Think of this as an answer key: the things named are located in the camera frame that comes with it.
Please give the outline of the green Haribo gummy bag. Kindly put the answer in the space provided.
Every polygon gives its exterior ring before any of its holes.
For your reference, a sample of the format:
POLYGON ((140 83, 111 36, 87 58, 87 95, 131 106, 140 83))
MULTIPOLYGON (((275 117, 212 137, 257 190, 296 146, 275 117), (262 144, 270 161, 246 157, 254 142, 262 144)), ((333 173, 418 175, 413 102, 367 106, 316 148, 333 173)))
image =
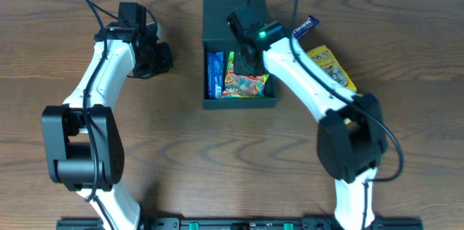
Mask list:
POLYGON ((234 73, 234 52, 228 55, 228 64, 225 72, 224 89, 222 98, 243 98, 263 97, 265 83, 269 79, 269 74, 259 76, 237 75, 234 73))

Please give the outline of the blue Oreo cookie pack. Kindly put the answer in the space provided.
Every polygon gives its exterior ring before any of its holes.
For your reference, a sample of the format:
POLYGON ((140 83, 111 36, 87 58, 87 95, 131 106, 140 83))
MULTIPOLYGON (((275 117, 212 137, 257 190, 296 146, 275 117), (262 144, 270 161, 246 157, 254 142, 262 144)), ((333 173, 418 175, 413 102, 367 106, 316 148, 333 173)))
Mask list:
POLYGON ((207 80, 210 99, 217 99, 223 92, 224 52, 207 53, 207 80))

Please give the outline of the black gift box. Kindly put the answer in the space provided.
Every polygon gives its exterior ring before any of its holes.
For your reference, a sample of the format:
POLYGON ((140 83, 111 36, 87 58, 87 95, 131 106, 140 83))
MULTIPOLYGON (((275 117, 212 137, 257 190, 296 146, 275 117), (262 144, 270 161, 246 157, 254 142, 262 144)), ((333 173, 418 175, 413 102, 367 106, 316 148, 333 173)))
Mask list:
POLYGON ((273 108, 278 102, 276 78, 271 75, 264 85, 263 95, 251 99, 228 98, 214 99, 209 90, 209 54, 223 53, 223 66, 228 63, 229 54, 234 53, 236 70, 241 74, 250 74, 242 55, 242 45, 236 37, 236 30, 245 29, 252 23, 269 23, 266 0, 203 0, 203 108, 206 110, 260 109, 273 108))

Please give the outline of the yellow sunflower seed bag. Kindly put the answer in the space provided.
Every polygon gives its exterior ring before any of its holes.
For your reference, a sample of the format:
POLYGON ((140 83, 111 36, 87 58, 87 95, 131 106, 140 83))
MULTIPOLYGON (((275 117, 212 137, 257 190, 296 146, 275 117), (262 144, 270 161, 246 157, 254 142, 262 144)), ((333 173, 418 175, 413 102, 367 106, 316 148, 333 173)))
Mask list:
POLYGON ((356 92, 357 87, 347 75, 343 67, 335 58, 333 52, 326 46, 318 46, 307 52, 311 58, 327 75, 333 78, 341 86, 356 92))

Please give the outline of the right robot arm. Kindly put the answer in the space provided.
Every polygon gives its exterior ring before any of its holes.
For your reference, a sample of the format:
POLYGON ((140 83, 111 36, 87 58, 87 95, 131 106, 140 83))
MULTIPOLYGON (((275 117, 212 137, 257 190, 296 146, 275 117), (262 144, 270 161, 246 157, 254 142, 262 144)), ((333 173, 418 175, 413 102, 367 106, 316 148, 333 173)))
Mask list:
POLYGON ((317 155, 335 181, 334 217, 340 227, 371 226, 371 187, 387 149, 378 100, 341 86, 282 24, 260 22, 248 4, 233 10, 227 23, 252 74, 267 72, 280 79, 317 121, 317 155))

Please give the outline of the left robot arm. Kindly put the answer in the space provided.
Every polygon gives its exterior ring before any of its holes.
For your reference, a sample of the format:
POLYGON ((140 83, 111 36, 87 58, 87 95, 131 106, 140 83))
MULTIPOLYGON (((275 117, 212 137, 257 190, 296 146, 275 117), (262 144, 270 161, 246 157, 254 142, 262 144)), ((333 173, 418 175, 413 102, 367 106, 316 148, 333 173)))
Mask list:
POLYGON ((75 90, 41 116, 50 179, 78 193, 101 220, 97 229, 138 229, 141 206, 122 180, 125 153, 113 109, 126 78, 150 79, 173 67, 153 14, 122 2, 94 36, 94 55, 75 90))

